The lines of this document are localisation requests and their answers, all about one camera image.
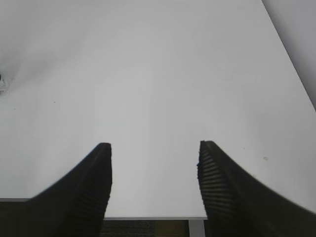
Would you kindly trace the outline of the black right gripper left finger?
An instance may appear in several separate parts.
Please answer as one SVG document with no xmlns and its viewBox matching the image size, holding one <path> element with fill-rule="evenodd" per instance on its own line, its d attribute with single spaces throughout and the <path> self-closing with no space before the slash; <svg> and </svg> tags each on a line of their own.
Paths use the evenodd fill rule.
<svg viewBox="0 0 316 237">
<path fill-rule="evenodd" d="M 112 187 L 112 147 L 98 144 L 55 184 L 0 211 L 2 237 L 97 237 Z"/>
</svg>

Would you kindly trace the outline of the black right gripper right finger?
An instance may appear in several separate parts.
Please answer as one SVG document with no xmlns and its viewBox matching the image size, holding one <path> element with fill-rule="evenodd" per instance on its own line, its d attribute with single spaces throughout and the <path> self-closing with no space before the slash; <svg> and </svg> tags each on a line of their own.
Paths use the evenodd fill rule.
<svg viewBox="0 0 316 237">
<path fill-rule="evenodd" d="M 314 237 L 316 215 L 247 173 L 215 142 L 201 141 L 199 189 L 208 237 Z"/>
</svg>

